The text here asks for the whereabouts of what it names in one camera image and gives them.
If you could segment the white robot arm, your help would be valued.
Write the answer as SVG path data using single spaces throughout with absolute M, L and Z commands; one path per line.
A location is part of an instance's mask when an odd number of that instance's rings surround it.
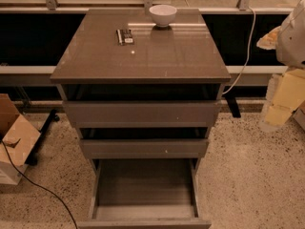
M 269 133 L 280 129 L 305 101 L 305 0 L 301 0 L 279 27 L 256 45 L 275 49 L 278 62 L 288 67 L 269 80 L 259 127 Z

